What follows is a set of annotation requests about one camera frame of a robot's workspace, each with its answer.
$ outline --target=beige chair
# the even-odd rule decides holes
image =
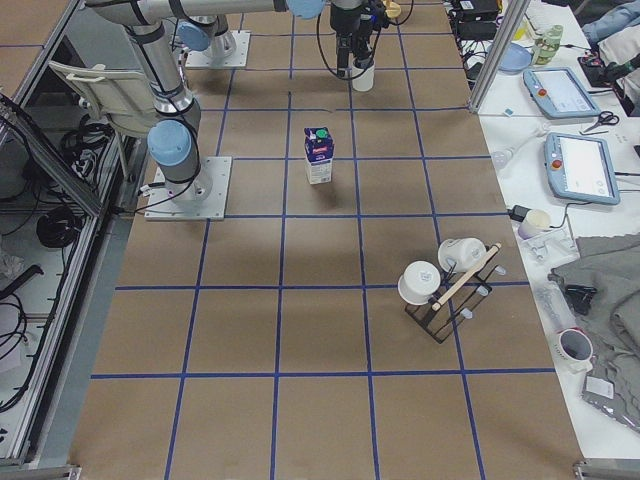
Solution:
[[[49,66],[88,102],[92,119],[105,117],[113,127],[120,166],[127,179],[131,166],[125,155],[122,136],[144,138],[158,122],[147,77],[133,70],[106,70],[100,64],[93,68],[79,68],[50,61]]]

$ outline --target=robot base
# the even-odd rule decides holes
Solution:
[[[181,220],[223,220],[227,205],[229,179],[231,178],[231,157],[205,157],[202,168],[211,176],[213,186],[211,193],[202,202],[178,204],[171,200],[145,211],[145,218],[150,221]],[[154,182],[164,182],[164,175],[158,169]],[[157,188],[151,191],[149,204],[161,202],[168,198],[167,190]]]
[[[231,34],[236,41],[236,51],[231,55],[214,59],[202,52],[189,52],[185,68],[192,68],[194,70],[245,68],[247,66],[247,57],[249,56],[249,38],[251,37],[251,32],[248,30],[232,30]]]

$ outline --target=tablet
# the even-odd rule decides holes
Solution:
[[[620,203],[606,141],[550,133],[545,160],[549,185],[557,197],[606,205]]]
[[[526,69],[524,84],[549,118],[597,117],[600,108],[568,68]]]

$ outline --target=wooden tabletop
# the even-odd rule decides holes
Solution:
[[[0,0],[0,88],[21,102],[79,0]]]

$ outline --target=wooden stick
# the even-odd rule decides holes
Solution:
[[[473,277],[476,273],[482,270],[487,263],[489,263],[489,261],[495,256],[496,253],[500,251],[501,248],[502,245],[500,243],[492,245],[491,248],[487,250],[487,252],[482,256],[480,260],[475,263],[473,267],[466,271],[464,275],[462,275],[460,279],[456,283],[454,283],[449,290],[444,292],[444,295],[442,295],[438,299],[438,301],[431,305],[431,308],[435,312],[440,310],[444,306],[444,304],[446,304],[449,299],[451,299],[451,297],[453,297],[458,292],[458,290],[460,290],[464,286],[464,284],[469,281],[471,277]]]

